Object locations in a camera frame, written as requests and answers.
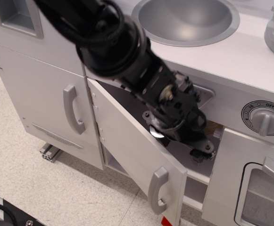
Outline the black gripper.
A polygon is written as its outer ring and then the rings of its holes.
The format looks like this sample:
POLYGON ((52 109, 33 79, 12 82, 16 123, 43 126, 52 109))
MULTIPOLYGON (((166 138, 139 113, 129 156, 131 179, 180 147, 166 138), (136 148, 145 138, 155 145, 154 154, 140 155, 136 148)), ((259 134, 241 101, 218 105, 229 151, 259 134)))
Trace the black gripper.
POLYGON ((207 119, 198 108, 199 96, 187 76, 158 66, 131 73, 120 82, 147 106, 143 118, 162 134, 163 145, 170 141, 184 144, 196 163, 214 158, 214 145, 204 131, 207 119))

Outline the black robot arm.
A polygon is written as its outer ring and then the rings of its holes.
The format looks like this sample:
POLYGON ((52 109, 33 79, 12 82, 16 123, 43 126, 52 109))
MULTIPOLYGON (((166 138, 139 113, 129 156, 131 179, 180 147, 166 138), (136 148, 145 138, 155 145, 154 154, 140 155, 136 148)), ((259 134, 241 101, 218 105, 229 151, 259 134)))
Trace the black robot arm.
POLYGON ((120 82, 148 110, 143 118, 153 136, 177 141, 201 163, 215 156, 205 134, 207 119, 188 76, 171 71, 151 50, 144 29, 111 0, 38 0, 37 7, 93 74, 120 82))

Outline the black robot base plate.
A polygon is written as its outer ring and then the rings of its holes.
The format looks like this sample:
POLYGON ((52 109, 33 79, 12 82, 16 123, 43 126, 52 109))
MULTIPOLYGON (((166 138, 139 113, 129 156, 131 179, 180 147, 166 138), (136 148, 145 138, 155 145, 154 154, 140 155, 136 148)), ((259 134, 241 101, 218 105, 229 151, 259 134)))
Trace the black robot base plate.
POLYGON ((4 213, 4 219, 0 220, 0 226, 44 226, 39 220, 29 217, 28 214, 14 214, 8 206, 0 204, 0 210, 4 213))

